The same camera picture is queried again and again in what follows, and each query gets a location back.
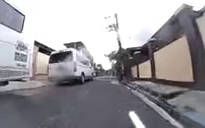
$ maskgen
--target white bus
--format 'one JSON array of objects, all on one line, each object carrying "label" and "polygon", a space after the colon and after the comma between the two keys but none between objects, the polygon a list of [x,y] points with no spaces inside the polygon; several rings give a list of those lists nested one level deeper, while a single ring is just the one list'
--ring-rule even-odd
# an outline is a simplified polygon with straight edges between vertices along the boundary
[{"label": "white bus", "polygon": [[30,77],[30,47],[22,31],[25,16],[0,0],[0,85]]},{"label": "white bus", "polygon": [[51,53],[48,79],[54,82],[93,80],[94,69],[90,60],[74,48]]}]

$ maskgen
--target white van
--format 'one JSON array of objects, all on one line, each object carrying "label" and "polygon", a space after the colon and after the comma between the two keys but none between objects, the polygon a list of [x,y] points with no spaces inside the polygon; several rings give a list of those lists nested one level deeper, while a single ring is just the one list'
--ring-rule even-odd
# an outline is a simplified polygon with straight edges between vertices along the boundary
[{"label": "white van", "polygon": [[89,59],[74,48],[54,51],[50,55],[48,79],[54,82],[93,80],[93,67]]}]

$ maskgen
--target sky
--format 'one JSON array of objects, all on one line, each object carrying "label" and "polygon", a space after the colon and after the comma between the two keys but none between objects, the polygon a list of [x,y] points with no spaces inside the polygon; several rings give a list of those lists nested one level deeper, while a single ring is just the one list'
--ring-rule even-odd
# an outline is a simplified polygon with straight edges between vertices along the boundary
[{"label": "sky", "polygon": [[6,0],[26,15],[23,33],[55,50],[82,41],[94,61],[110,68],[104,55],[118,49],[106,27],[118,14],[122,46],[141,46],[183,3],[199,10],[205,0]]}]

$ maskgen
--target street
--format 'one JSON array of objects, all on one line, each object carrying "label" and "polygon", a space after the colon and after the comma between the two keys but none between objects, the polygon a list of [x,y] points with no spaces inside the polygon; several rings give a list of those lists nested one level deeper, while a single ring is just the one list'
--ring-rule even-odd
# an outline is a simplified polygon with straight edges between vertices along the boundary
[{"label": "street", "polygon": [[135,128],[130,111],[146,128],[173,128],[112,80],[0,94],[0,128]]}]

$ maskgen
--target van rear window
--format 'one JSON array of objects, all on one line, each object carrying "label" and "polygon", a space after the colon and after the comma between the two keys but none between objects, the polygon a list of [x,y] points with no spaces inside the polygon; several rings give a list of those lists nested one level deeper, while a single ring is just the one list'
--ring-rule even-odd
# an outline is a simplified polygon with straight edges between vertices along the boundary
[{"label": "van rear window", "polygon": [[72,59],[73,56],[71,51],[61,52],[57,54],[52,54],[49,59],[49,64],[72,61]]}]

